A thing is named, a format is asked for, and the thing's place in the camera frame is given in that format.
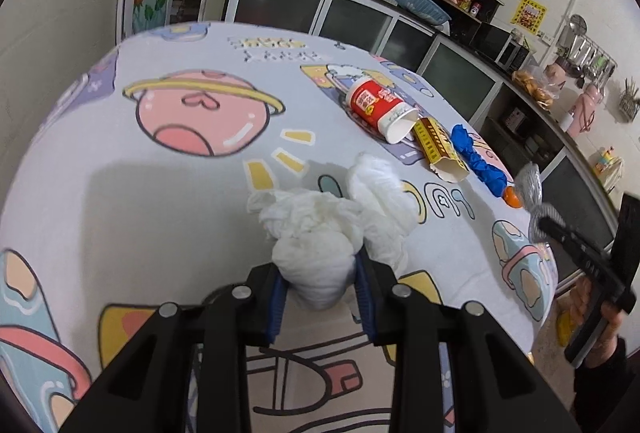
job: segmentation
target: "blue plastic basket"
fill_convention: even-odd
[[[450,16],[431,0],[396,0],[398,5],[409,12],[424,19],[427,23],[437,26],[449,21]]]

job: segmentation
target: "cloth rag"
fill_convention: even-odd
[[[465,159],[481,182],[491,191],[493,196],[500,198],[507,187],[507,176],[492,164],[482,159],[474,150],[474,140],[469,136],[462,124],[456,124],[451,130],[451,143],[458,153]]]
[[[271,259],[300,299],[313,310],[331,308],[353,283],[355,254],[404,272],[404,238],[417,225],[411,199],[391,165],[366,154],[347,172],[351,199],[294,189],[257,191],[249,212],[276,239]]]

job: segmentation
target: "cartoon tablecloth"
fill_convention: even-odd
[[[440,180],[412,139],[389,145],[364,127],[344,107],[363,75],[446,129],[472,132],[424,79],[393,63],[239,24],[132,37],[60,98],[0,224],[0,370],[44,432],[57,431],[159,304],[196,304],[270,260],[272,244],[246,211],[252,191],[339,196],[361,151],[390,160],[415,201],[420,225],[403,281],[447,305],[481,301],[530,350],[558,276],[524,233],[528,214],[473,174]],[[314,315],[287,305],[273,348],[248,352],[254,431],[386,431],[394,350],[370,345],[357,321],[346,300]],[[448,363],[441,347],[444,429],[453,431]],[[196,355],[191,417],[198,366]]]

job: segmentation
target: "yellow snack box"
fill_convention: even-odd
[[[430,162],[431,170],[446,182],[460,182],[469,174],[466,164],[453,148],[449,135],[433,117],[415,123],[414,135]]]

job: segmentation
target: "metal screw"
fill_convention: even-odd
[[[247,285],[238,285],[231,291],[231,295],[236,299],[247,299],[251,296],[251,289]]]
[[[477,301],[469,301],[465,304],[465,310],[469,312],[472,316],[481,316],[484,314],[484,307],[481,303]]]
[[[391,292],[399,298],[408,298],[411,295],[411,287],[404,283],[396,283],[391,287]]]
[[[163,318],[170,318],[171,316],[175,316],[175,313],[178,311],[178,305],[175,303],[164,303],[160,307],[159,314]]]

